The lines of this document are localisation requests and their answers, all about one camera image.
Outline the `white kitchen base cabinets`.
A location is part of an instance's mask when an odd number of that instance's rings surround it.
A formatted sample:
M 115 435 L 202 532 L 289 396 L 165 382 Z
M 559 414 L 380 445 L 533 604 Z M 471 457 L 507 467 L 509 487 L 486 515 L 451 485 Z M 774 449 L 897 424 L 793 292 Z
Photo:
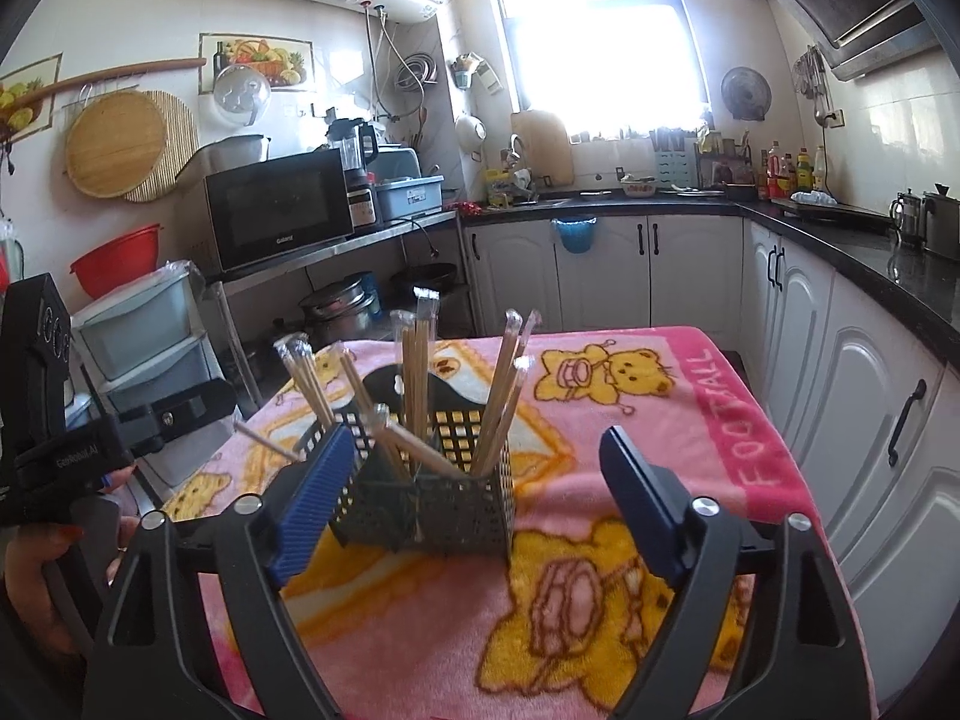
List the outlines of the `white kitchen base cabinets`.
M 553 220 L 466 227 L 480 325 L 699 328 L 739 356 L 827 527 L 880 704 L 958 684 L 958 268 L 869 232 L 732 215 L 601 215 L 571 255 Z

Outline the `grey plastic drawer unit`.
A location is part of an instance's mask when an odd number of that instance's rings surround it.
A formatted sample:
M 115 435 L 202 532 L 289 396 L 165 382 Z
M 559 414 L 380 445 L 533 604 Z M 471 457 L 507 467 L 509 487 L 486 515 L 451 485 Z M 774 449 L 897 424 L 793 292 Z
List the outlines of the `grey plastic drawer unit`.
M 193 263 L 167 262 L 71 317 L 80 359 L 112 410 L 125 413 L 223 377 L 195 298 L 201 284 Z

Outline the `red plastic basin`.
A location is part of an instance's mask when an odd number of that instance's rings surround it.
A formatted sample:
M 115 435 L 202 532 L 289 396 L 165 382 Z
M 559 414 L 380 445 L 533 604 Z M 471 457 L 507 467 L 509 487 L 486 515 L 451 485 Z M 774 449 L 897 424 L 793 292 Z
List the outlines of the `red plastic basin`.
M 70 273 L 91 299 L 132 283 L 158 266 L 159 224 L 137 227 L 112 241 L 99 245 L 70 265 Z

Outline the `pink bear-print blanket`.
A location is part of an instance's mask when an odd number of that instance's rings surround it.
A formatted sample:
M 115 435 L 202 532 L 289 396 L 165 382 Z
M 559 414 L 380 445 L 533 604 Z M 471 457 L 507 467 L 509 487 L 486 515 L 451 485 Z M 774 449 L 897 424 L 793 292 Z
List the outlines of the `pink bear-print blanket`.
M 443 556 L 324 535 L 286 608 L 350 718 L 604 718 L 672 590 L 602 478 L 621 427 L 690 493 L 763 523 L 811 489 L 729 361 L 692 327 L 537 335 L 506 445 L 511 550 Z

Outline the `stainless steel pots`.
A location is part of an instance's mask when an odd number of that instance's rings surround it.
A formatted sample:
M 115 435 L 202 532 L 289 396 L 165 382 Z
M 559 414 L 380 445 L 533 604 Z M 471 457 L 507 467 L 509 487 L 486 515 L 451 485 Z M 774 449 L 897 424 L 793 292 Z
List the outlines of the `stainless steel pots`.
M 320 344 L 366 337 L 381 319 L 376 277 L 358 271 L 326 284 L 299 301 L 304 332 Z

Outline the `black microwave oven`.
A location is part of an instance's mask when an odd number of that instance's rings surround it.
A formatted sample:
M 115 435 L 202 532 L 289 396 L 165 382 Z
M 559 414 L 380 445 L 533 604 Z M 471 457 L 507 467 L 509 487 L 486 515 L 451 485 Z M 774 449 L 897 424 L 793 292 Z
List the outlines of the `black microwave oven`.
M 338 149 L 314 149 L 205 179 L 213 275 L 353 232 Z

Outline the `round wooden cutting board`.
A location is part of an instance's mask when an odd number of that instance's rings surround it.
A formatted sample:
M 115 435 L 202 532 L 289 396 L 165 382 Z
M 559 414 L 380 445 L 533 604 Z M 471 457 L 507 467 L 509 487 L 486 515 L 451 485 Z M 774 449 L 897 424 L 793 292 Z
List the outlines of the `round wooden cutting board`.
M 167 195 L 199 148 L 194 114 L 166 91 L 116 91 L 78 114 L 65 140 L 73 187 L 98 200 Z

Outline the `black plastic utensil basket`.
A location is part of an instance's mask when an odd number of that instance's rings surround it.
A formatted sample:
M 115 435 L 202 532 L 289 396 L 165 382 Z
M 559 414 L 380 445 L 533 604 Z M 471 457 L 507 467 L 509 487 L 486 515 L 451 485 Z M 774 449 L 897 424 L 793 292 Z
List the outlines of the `black plastic utensil basket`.
M 338 543 L 391 551 L 506 559 L 512 540 L 509 457 L 480 457 L 485 408 L 430 377 L 415 394 L 427 431 L 400 424 L 398 369 L 362 376 L 347 349 L 332 355 L 352 390 L 299 441 L 306 470 L 280 515 L 283 551 L 313 546 L 324 528 Z

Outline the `black blender jug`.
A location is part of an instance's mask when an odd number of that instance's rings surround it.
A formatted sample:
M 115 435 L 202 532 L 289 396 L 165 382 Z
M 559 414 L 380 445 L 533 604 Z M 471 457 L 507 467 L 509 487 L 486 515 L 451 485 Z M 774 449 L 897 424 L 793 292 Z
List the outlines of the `black blender jug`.
M 335 119 L 327 128 L 327 145 L 340 151 L 343 171 L 364 171 L 379 156 L 379 143 L 370 122 Z

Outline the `grey dish tub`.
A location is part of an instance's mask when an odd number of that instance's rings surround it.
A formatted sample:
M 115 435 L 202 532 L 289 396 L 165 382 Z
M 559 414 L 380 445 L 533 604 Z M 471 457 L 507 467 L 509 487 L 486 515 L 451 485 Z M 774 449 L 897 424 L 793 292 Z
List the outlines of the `grey dish tub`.
M 377 214 L 383 223 L 433 213 L 443 206 L 443 176 L 412 177 L 377 184 Z

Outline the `metal kettle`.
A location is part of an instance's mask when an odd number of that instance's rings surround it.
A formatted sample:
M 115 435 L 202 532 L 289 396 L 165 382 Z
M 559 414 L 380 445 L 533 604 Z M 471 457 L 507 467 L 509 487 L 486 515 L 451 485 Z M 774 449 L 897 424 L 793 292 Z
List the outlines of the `metal kettle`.
M 948 185 L 937 184 L 934 192 L 921 197 L 911 190 L 898 193 L 890 205 L 890 220 L 900 245 L 951 262 L 960 260 L 958 200 Z

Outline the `blue hanging bin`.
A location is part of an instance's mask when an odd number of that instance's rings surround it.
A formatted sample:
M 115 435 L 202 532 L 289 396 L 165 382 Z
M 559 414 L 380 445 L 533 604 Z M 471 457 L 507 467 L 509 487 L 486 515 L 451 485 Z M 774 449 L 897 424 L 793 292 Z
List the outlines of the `blue hanging bin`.
M 555 218 L 551 224 L 560 245 L 568 254 L 583 255 L 592 249 L 598 222 L 597 216 L 586 216 L 585 218 Z

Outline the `condiment bottles group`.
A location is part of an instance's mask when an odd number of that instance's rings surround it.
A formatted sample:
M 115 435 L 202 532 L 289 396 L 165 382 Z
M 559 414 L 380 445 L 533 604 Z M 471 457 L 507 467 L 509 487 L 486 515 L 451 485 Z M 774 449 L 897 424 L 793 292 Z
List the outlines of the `condiment bottles group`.
M 770 200 L 788 200 L 794 193 L 825 187 L 822 153 L 812 156 L 803 146 L 797 154 L 781 148 L 778 140 L 761 153 L 761 188 Z

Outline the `fruit picture on wall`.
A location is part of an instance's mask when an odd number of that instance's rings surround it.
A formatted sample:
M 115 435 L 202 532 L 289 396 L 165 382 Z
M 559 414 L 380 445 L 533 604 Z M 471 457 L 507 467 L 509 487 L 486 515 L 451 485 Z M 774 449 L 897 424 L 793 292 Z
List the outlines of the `fruit picture on wall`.
M 308 91 L 314 81 L 311 41 L 258 34 L 202 32 L 199 55 L 199 93 L 208 94 L 217 76 L 228 67 L 249 67 L 278 91 Z

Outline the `wall ventilation fan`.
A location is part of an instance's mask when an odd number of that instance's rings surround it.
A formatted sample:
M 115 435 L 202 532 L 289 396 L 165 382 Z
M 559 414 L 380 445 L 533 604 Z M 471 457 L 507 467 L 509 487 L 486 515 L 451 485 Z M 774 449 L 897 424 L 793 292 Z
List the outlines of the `wall ventilation fan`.
M 750 67 L 734 67 L 721 82 L 722 102 L 734 121 L 763 122 L 773 93 L 765 76 Z

